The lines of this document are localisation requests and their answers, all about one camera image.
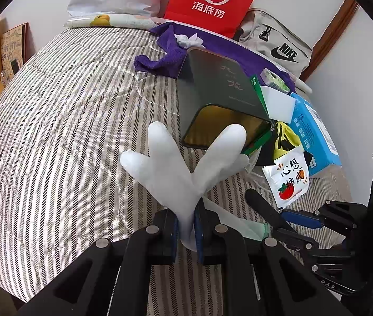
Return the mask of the rolled white fruit-print mat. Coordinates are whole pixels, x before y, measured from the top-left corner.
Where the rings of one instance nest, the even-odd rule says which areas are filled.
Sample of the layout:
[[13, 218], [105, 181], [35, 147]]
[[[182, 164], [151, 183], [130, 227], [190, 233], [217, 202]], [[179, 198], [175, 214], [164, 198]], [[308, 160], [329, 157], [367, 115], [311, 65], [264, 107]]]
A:
[[[150, 30], [153, 29], [154, 27], [157, 27], [161, 24], [164, 24], [166, 22], [171, 22], [171, 21], [172, 20], [162, 19], [162, 18], [153, 17], [153, 16], [140, 16], [140, 15], [132, 15], [132, 14], [100, 14], [96, 16], [87, 15], [87, 16], [72, 17], [65, 22], [65, 26], [70, 29], [103, 26], [103, 27], [117, 27], [117, 28], [128, 28], [128, 29], [142, 29], [142, 30], [147, 30], [150, 32]], [[185, 26], [190, 26], [190, 25], [175, 22], [175, 21], [172, 21], [172, 22], [177, 23], [177, 24], [182, 24]], [[208, 32], [212, 34], [216, 34], [217, 36], [222, 36], [220, 34], [217, 34], [211, 31], [208, 31]], [[306, 85], [302, 80], [300, 80], [298, 77], [293, 75], [291, 72], [289, 72], [287, 69], [282, 67], [280, 64], [267, 58], [262, 53], [259, 53], [259, 52], [254, 52], [254, 53], [257, 53], [263, 58], [269, 60], [271, 63], [275, 64], [278, 69], [287, 72], [290, 75], [290, 78], [292, 79], [292, 81], [295, 83], [296, 89], [299, 88], [300, 90], [306, 93], [312, 92], [312, 89], [308, 85]]]

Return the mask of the green clear small packet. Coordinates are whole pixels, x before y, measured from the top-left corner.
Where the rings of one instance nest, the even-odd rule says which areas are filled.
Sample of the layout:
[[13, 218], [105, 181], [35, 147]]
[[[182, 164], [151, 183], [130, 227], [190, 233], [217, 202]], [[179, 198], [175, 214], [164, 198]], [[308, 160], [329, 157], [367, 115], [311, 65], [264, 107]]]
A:
[[265, 86], [269, 86], [285, 94], [290, 94], [291, 90], [286, 83], [276, 73], [270, 71], [268, 68], [262, 70], [260, 77]]

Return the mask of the white persimmon snack packet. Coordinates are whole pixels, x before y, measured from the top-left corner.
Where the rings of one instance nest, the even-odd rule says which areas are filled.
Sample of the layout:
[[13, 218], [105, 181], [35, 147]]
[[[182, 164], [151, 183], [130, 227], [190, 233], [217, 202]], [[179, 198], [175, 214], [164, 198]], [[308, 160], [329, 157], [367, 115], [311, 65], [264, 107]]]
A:
[[286, 208], [309, 189], [310, 175], [303, 146], [279, 157], [274, 165], [264, 166], [262, 171], [278, 209]]

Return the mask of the blue tissue pack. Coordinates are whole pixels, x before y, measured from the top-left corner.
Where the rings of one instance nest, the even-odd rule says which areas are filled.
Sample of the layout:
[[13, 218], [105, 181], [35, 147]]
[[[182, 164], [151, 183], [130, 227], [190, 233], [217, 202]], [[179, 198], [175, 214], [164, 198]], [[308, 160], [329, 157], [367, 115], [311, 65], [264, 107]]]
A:
[[292, 93], [291, 97], [295, 99], [295, 107], [289, 127], [299, 136], [304, 150], [313, 156], [309, 163], [310, 176], [322, 177], [329, 170], [341, 167], [339, 152], [317, 111], [298, 94]]

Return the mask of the beige Nike bag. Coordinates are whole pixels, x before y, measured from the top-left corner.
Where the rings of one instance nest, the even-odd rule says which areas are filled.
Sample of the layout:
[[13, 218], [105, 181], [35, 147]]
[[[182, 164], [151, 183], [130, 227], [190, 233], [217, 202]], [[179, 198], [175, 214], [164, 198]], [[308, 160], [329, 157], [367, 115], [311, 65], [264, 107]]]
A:
[[296, 77], [307, 69], [312, 48], [276, 17], [263, 9], [250, 9], [234, 38], [245, 47], [280, 64]]

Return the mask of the yellow black pouch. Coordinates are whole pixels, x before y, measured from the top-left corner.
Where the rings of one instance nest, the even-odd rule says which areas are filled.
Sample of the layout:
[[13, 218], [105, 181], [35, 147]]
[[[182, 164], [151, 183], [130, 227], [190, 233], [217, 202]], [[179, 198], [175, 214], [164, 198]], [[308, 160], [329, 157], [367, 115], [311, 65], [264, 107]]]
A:
[[262, 146], [257, 166], [270, 166], [274, 161], [301, 145], [297, 134], [284, 122], [277, 121], [271, 137]]

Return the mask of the brown patterned box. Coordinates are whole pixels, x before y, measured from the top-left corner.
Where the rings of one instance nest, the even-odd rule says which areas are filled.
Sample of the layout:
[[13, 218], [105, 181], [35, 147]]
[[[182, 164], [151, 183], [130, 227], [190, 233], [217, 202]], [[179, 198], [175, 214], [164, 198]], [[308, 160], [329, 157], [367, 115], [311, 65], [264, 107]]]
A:
[[20, 24], [1, 36], [1, 77], [10, 82], [26, 62], [27, 31], [29, 24]]

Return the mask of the dark green tea tin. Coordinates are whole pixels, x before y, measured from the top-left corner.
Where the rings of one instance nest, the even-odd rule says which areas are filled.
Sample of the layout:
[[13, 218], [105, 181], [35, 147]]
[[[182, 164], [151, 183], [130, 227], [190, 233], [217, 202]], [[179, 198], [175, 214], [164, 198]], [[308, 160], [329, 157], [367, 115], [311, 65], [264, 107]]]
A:
[[273, 123], [240, 65], [208, 50], [187, 51], [177, 77], [182, 145], [207, 149], [231, 124], [246, 130], [242, 152], [250, 155], [271, 137]]

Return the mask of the striped quilted mattress cover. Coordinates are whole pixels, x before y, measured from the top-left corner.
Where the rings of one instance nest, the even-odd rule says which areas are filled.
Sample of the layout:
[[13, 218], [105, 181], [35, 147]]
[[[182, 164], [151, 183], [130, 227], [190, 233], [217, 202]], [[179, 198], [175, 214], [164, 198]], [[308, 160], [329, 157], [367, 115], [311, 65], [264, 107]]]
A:
[[175, 80], [139, 72], [164, 57], [138, 29], [70, 29], [0, 97], [0, 287], [23, 301], [99, 238], [137, 236], [158, 203], [119, 164], [147, 152], [147, 128], [180, 136]]

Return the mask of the white sponge block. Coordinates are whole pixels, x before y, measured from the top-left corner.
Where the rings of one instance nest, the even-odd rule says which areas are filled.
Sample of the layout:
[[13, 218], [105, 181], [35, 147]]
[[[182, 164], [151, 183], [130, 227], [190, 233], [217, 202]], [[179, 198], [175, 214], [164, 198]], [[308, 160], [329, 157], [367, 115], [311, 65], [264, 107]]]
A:
[[289, 124], [294, 113], [295, 98], [269, 86], [261, 86], [261, 91], [270, 119]]

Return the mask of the green wet wipes pack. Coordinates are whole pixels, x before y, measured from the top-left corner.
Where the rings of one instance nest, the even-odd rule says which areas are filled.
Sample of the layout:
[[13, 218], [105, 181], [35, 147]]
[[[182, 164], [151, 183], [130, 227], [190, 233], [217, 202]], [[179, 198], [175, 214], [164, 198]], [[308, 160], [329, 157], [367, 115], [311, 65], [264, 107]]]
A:
[[[264, 107], [266, 114], [269, 114], [266, 103], [265, 103], [265, 99], [262, 93], [261, 85], [259, 83], [257, 76], [253, 75], [250, 78], [250, 81], [262, 104], [262, 107]], [[269, 129], [266, 128], [263, 131], [263, 133], [255, 141], [253, 141], [249, 146], [247, 146], [244, 149], [243, 154], [246, 154], [247, 156], [250, 157], [254, 152], [256, 152], [258, 149], [264, 146], [267, 142], [269, 142], [269, 140], [272, 137], [272, 133], [274, 132], [274, 122], [272, 122], [272, 120], [269, 120], [269, 125], [270, 125], [270, 128]]]

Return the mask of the crumpled white tissue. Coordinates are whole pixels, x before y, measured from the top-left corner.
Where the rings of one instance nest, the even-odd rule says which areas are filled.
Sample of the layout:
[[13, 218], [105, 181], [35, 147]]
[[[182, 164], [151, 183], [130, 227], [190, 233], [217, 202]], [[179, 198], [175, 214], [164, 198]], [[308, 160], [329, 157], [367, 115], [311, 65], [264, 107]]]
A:
[[187, 36], [184, 34], [175, 34], [174, 37], [179, 47], [183, 49], [189, 49], [192, 47], [205, 48], [204, 40], [199, 38], [197, 33], [193, 34], [192, 36]]

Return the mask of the wooden door frame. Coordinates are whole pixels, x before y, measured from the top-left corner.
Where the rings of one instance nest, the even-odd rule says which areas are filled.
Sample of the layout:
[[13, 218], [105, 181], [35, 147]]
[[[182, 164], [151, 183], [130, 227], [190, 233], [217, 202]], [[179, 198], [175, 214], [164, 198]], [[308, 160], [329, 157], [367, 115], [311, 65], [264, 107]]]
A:
[[306, 81], [334, 48], [359, 9], [356, 0], [344, 0], [330, 24], [314, 45], [309, 66], [302, 72], [300, 80]]

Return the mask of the purple towel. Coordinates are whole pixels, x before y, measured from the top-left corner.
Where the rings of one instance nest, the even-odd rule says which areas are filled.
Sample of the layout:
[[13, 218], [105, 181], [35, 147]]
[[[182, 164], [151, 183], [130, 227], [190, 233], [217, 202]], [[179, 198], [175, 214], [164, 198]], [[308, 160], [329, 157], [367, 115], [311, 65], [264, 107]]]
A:
[[239, 43], [217, 36], [201, 29], [190, 26], [166, 22], [150, 30], [157, 37], [157, 45], [165, 51], [165, 55], [159, 60], [151, 60], [146, 55], [139, 55], [134, 60], [134, 67], [138, 71], [152, 73], [157, 76], [177, 78], [182, 64], [186, 58], [187, 50], [181, 48], [176, 35], [197, 35], [204, 41], [204, 48], [210, 52], [235, 60], [248, 77], [257, 76], [261, 85], [264, 84], [262, 71], [267, 68], [279, 76], [290, 91], [295, 92], [296, 85], [290, 75], [278, 69], [275, 64], [253, 51], [245, 48]]

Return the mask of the white work glove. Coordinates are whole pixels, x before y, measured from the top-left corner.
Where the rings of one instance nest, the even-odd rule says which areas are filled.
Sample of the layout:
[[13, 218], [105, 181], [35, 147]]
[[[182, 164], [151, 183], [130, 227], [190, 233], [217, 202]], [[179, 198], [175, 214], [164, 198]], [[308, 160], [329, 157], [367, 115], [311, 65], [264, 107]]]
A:
[[204, 206], [215, 212], [223, 224], [245, 238], [262, 240], [269, 235], [267, 225], [238, 218], [205, 197], [216, 184], [248, 165], [248, 156], [241, 152], [245, 140], [243, 126], [227, 126], [191, 172], [167, 127], [156, 121], [148, 127], [149, 155], [125, 151], [119, 162], [160, 205], [176, 215], [182, 245], [195, 252], [198, 230], [194, 226], [194, 210], [199, 200], [203, 200]]

